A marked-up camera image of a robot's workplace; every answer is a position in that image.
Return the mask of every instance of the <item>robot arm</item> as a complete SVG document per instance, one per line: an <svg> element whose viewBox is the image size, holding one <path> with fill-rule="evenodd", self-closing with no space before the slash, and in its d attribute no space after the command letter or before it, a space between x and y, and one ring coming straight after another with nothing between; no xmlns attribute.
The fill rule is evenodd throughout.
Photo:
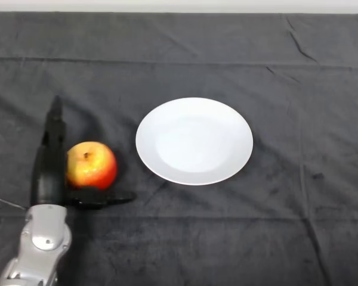
<svg viewBox="0 0 358 286"><path fill-rule="evenodd" d="M51 286L56 268L70 247L72 234L65 223L65 124L61 99L56 97L45 122L32 176L30 209L20 236L18 256L0 277L0 286Z"/></svg>

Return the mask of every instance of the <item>apple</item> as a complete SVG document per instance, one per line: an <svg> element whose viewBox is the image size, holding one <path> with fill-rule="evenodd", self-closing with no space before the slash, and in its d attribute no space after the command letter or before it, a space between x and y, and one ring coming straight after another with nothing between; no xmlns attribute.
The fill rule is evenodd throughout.
<svg viewBox="0 0 358 286"><path fill-rule="evenodd" d="M100 142L82 142L67 152L67 180L77 188L95 186L104 190L115 180L117 172L113 152Z"/></svg>

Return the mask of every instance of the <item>dark gray tablecloth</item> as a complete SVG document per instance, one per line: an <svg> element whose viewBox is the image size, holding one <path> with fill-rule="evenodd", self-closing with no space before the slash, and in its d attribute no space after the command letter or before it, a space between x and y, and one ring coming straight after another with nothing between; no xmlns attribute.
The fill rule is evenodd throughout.
<svg viewBox="0 0 358 286"><path fill-rule="evenodd" d="M358 286L358 15L0 14L0 197L27 205L45 112L102 141L138 200L69 212L63 285ZM251 125L236 176L182 186L140 161L161 103L206 97ZM24 213L0 204L0 272Z"/></svg>

